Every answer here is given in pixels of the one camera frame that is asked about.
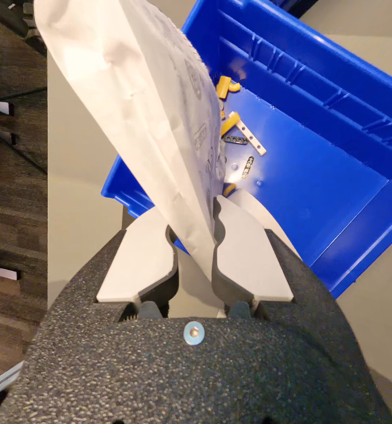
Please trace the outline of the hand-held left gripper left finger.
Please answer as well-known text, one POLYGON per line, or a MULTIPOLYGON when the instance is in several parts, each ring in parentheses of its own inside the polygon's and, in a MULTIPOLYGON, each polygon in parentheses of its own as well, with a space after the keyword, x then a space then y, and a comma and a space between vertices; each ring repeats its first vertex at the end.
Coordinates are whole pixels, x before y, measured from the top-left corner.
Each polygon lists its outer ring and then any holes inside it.
POLYGON ((126 229, 96 299, 169 303, 179 288, 176 237, 155 206, 126 229))

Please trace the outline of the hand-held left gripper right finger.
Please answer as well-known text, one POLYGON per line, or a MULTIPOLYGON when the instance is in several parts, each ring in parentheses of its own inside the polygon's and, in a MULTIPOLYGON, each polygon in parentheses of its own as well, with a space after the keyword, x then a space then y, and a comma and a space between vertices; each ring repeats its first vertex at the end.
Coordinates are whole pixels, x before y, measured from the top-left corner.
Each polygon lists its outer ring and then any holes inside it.
POLYGON ((266 207, 245 189, 237 189, 214 199, 214 221, 214 294, 224 303, 292 301, 294 294, 267 230, 300 256, 266 207))

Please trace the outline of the blue plastic bin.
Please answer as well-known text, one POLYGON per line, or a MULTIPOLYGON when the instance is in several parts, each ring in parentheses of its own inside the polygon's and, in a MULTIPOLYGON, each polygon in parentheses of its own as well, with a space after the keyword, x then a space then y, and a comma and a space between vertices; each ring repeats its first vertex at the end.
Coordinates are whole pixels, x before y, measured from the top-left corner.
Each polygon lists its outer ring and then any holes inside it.
POLYGON ((392 77, 269 1, 197 1, 182 30, 266 150, 226 143, 225 183, 338 297, 392 244, 392 77))

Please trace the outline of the large white paper bag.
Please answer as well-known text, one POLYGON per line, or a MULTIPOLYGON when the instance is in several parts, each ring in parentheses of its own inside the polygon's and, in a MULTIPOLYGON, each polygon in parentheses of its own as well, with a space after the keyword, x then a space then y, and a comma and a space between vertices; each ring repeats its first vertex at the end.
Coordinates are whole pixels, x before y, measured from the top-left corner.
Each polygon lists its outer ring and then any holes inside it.
POLYGON ((225 143, 198 52, 147 1, 35 1, 34 19, 63 76, 211 280, 225 143))

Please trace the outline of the pile of loose lego pieces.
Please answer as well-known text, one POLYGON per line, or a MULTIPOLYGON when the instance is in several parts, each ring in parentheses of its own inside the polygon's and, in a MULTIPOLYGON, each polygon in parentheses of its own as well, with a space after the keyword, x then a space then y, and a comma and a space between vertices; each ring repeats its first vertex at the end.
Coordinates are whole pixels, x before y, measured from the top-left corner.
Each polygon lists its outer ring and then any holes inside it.
POLYGON ((242 84, 237 89, 231 80, 232 90, 223 99, 225 118, 238 114, 239 121, 224 135, 225 185, 236 184, 257 200, 261 200, 266 187, 268 161, 268 120, 271 107, 262 98, 246 89, 242 84))

